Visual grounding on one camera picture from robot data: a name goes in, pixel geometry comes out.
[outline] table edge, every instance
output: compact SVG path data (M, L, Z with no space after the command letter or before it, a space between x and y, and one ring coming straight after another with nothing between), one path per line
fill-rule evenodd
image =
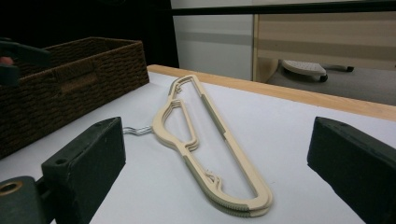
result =
M293 102L299 102L308 105L317 105L378 119L388 119L396 121L396 106L393 105L383 105L312 91L295 90L260 82L253 82L233 77L223 77L158 64L149 65L148 71L172 77L184 77L186 75L194 74L198 76L200 81L205 83L233 88L240 91L250 91L258 94L273 96L276 98L291 100Z

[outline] white tabletop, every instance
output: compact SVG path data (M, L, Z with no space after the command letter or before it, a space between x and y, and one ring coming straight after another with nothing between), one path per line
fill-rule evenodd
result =
M0 160L0 181L20 175L38 179L42 162L100 120L121 117L123 126L150 125L176 78L155 73L149 77L149 84ZM396 122L203 85L274 193L268 214L241 218L220 212L207 200L179 154L161 145L151 133L124 135L126 164L91 223L363 223L307 166L314 119L320 116L346 122L392 147L396 147ZM183 86L180 97L186 101L200 140L194 156L222 177L226 193L254 197L192 87ZM181 139L189 137L177 109L165 126Z

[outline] wicker basket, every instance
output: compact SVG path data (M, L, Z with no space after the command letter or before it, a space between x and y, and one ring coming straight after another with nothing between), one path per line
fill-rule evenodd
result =
M141 41L89 37L46 49L51 68L15 62L20 86L0 86L0 159L149 83Z

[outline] screw hole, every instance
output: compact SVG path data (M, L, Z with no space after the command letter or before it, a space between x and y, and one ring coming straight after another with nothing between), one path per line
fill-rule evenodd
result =
M67 159L59 159L59 160L57 160L55 163L56 163L57 165L62 165L62 164L64 164L65 162L67 162Z
M4 192L10 191L10 190L13 190L13 189L15 189L16 187L17 187L17 184L15 184L15 183L10 183L10 184L5 185L5 186L3 186L2 188L0 188L0 191L4 193Z
M21 181L14 181L14 182L6 183L5 185L0 186L0 196L15 192L20 187L22 187L22 182Z

